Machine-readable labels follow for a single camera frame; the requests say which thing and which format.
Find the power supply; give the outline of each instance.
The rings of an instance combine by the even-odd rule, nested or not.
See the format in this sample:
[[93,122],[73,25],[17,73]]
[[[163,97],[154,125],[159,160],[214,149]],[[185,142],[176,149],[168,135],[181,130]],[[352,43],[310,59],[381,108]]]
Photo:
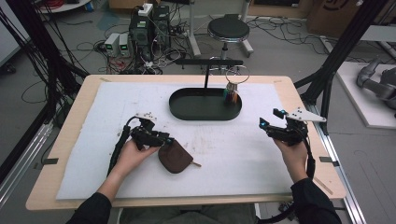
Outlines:
[[132,55],[132,45],[128,34],[120,34],[120,53],[121,57],[129,58]]
[[157,44],[164,49],[170,48],[169,36],[169,6],[158,6],[153,16]]
[[154,36],[151,19],[145,16],[133,15],[129,26],[129,34],[134,41],[134,49],[137,59],[151,62],[153,59],[151,47]]
[[107,55],[114,58],[120,53],[120,34],[111,34],[105,42]]

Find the white paper sheet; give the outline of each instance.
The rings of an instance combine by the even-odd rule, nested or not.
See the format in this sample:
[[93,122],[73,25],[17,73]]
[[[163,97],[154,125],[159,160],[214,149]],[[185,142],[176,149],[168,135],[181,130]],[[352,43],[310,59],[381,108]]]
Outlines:
[[[224,84],[211,84],[212,88]],[[57,199],[86,199],[106,179],[111,153],[123,125],[136,113],[151,112],[153,130],[170,133],[202,164],[170,174],[158,159],[147,158],[122,184],[118,198],[183,197],[288,193],[292,184],[281,154],[259,128],[259,117],[276,126],[282,109],[271,84],[238,85],[239,116],[229,121],[186,121],[169,110],[169,97],[181,88],[202,85],[176,83],[103,83],[70,155]],[[131,127],[138,125],[131,122]]]

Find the table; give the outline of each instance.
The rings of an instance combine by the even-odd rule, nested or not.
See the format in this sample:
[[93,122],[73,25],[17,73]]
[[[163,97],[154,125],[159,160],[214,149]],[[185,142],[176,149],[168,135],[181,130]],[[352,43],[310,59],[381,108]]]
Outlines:
[[[62,127],[49,158],[59,158],[56,164],[45,165],[38,177],[35,186],[28,198],[26,207],[29,210],[74,209],[79,207],[82,200],[55,200],[56,194],[63,179],[63,173],[68,156],[73,149],[81,130],[82,124],[91,108],[96,92],[104,81],[113,82],[179,82],[204,83],[205,76],[110,76],[91,75],[87,77],[81,87],[78,97]],[[210,77],[210,82],[226,83],[225,77]],[[251,76],[249,83],[274,84],[278,96],[288,111],[298,106],[304,106],[297,90],[288,77]],[[317,160],[317,171],[314,181],[331,198],[344,198],[346,192],[332,163],[320,162],[318,157],[328,157],[329,154],[321,144],[315,127],[308,123],[311,147]],[[114,207],[155,206],[155,205],[189,205],[189,204],[216,204],[216,203],[257,203],[279,202],[291,200],[290,195],[228,195],[211,197],[187,198],[153,198],[153,199],[123,199],[116,200]]]

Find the black pole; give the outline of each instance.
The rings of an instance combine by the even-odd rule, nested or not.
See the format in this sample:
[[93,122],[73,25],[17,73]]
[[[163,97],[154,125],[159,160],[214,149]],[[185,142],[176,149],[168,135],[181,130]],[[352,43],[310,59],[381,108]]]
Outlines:
[[[311,76],[294,83],[296,88],[311,83],[306,92],[301,95],[303,101],[309,105],[315,105],[320,94],[325,91],[323,92],[320,111],[322,117],[327,118],[329,114],[332,79],[338,68],[361,40],[361,37],[387,2],[388,0],[365,0],[319,70]],[[327,134],[327,123],[321,126]]]

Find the brown pouch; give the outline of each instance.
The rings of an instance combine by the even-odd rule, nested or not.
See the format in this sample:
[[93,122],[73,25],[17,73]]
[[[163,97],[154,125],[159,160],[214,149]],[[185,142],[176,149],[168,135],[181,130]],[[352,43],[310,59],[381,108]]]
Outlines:
[[193,161],[192,156],[175,139],[171,145],[164,145],[158,151],[163,166],[172,174],[178,174]]

